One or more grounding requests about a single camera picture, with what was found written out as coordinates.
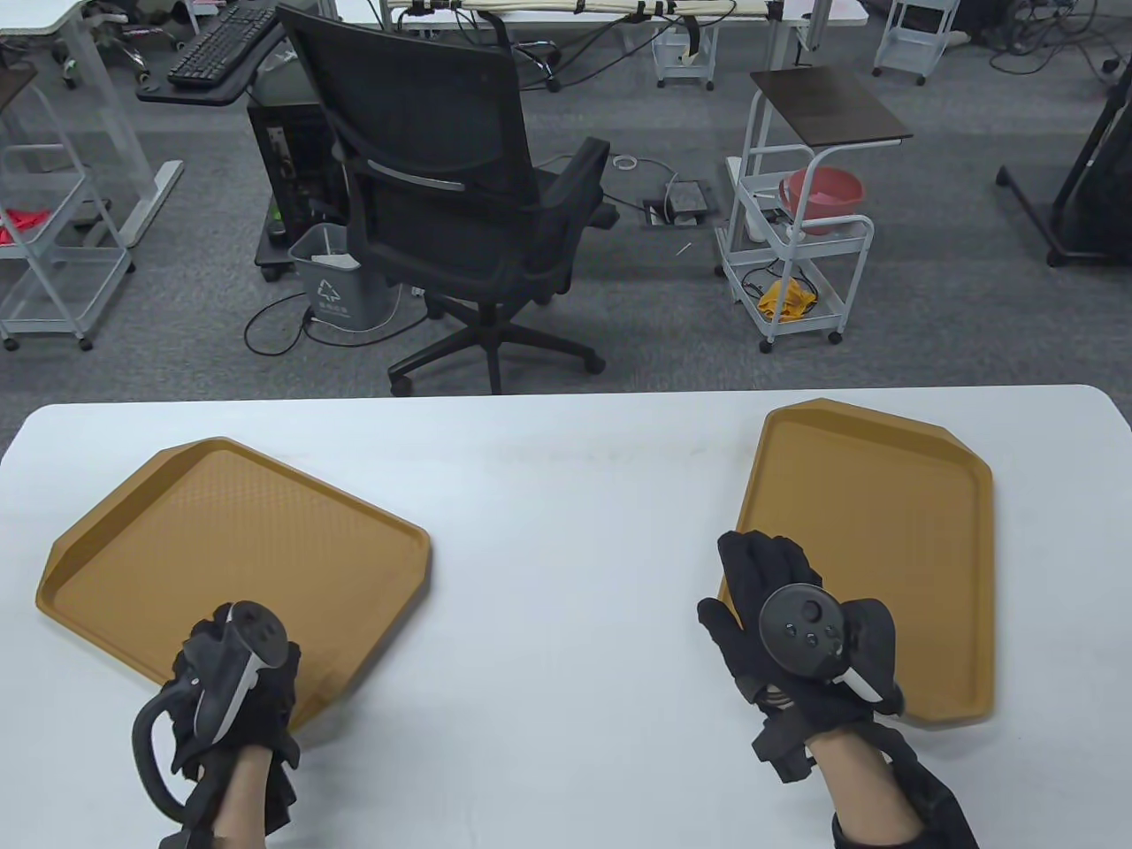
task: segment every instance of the black glove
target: black glove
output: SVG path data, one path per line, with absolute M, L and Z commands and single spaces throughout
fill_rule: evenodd
M 212 619 L 201 619 L 194 625 L 189 636 L 206 633 L 220 640 L 224 633 L 230 607 L 231 604 L 221 604 Z M 289 643 L 288 658 L 283 666 L 277 669 L 259 670 L 256 686 L 248 691 L 228 732 L 214 746 L 203 748 L 194 737 L 196 701 L 186 700 L 170 710 L 173 737 L 177 740 L 172 770 L 173 772 L 180 770 L 190 781 L 197 781 L 201 765 L 209 762 L 221 769 L 230 770 L 234 763 L 234 754 L 246 746 L 263 746 L 273 752 L 272 765 L 267 773 L 265 811 L 265 830 L 268 834 L 290 821 L 288 808 L 295 801 L 294 790 L 286 773 L 283 772 L 283 762 L 292 767 L 299 765 L 299 745 L 288 732 L 288 724 L 294 710 L 294 680 L 299 674 L 301 654 L 297 643 Z M 173 680 L 181 678 L 187 669 L 185 652 L 178 652 L 173 661 Z M 173 681 L 168 681 L 165 686 L 172 684 Z M 211 822 L 217 805 L 217 799 L 206 799 L 198 808 L 194 808 L 192 815 L 195 818 Z
M 771 658 L 758 635 L 758 615 L 771 593 L 787 584 L 822 585 L 822 576 L 811 568 L 798 543 L 786 537 L 771 539 L 758 531 L 729 531 L 718 544 L 739 621 L 719 599 L 704 599 L 696 612 L 739 691 L 767 717 L 792 703 L 813 734 L 871 720 L 873 707 L 848 686 L 787 672 Z

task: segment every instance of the white table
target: white table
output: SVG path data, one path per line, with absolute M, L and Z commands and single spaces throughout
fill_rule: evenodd
M 1132 434 L 1080 386 L 41 410 L 0 463 L 5 844 L 145 849 L 170 831 L 130 756 L 153 685 L 33 598 L 51 542 L 154 452 L 225 435 L 434 543 L 424 602 L 301 736 L 276 846 L 829 847 L 821 779 L 786 787 L 756 761 L 760 714 L 695 617 L 764 415 L 818 395 L 947 427 L 994 472 L 997 713 L 908 735 L 983 849 L 1120 846 Z
M 84 0 L 0 0 L 0 36 L 59 33 L 78 63 L 83 80 L 98 92 L 103 125 L 138 195 L 137 204 L 120 228 L 126 245 L 134 247 L 165 203 L 185 163 L 169 160 L 156 171 L 149 166 L 98 49 L 83 24 L 83 5 Z
M 374 0 L 371 9 L 366 0 L 334 0 L 337 7 L 338 17 L 349 24 L 377 24 L 380 23 L 380 14 L 375 15 L 375 9 L 379 9 L 378 0 Z M 786 0 L 782 12 L 782 20 L 788 26 L 800 27 L 807 24 L 803 15 L 808 14 L 814 8 L 814 0 Z M 393 11 L 393 19 L 396 20 L 400 11 Z M 463 26 L 468 27 L 468 12 L 464 12 Z M 584 11 L 575 15 L 571 11 L 509 11 L 499 15 L 508 26 L 535 28 L 577 28 L 585 26 L 601 26 L 611 20 L 625 17 L 624 15 L 610 15 L 602 12 Z M 766 18 L 744 18 L 736 16 L 736 24 L 765 23 Z M 420 17 L 406 15 L 402 19 L 402 27 L 405 29 L 456 29 L 455 12 L 444 9 L 431 15 Z M 830 26 L 864 26 L 868 23 L 868 12 L 865 11 L 857 0 L 834 0 L 830 10 Z

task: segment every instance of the brown plastic tray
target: brown plastic tray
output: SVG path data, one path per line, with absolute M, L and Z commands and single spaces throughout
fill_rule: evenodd
M 60 537 L 35 603 L 157 683 L 218 604 L 266 604 L 302 648 L 298 727 L 350 685 L 428 561 L 420 528 L 206 439 L 160 452 Z
M 797 541 L 837 598 L 887 604 L 909 717 L 992 711 L 993 481 L 950 432 L 835 401 L 775 410 L 739 513 L 755 529 Z

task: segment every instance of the forearm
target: forearm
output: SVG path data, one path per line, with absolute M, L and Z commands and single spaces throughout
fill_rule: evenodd
M 865 846 L 902 846 L 924 831 L 884 756 L 851 731 L 806 743 L 833 798 L 846 838 Z
M 213 823 L 217 849 L 264 849 L 264 805 L 271 749 L 240 751 L 220 813 Z

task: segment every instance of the dark wooden tabletop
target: dark wooden tabletop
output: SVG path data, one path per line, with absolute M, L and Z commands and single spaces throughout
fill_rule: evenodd
M 755 71 L 751 78 L 808 147 L 911 138 L 900 119 L 846 68 Z

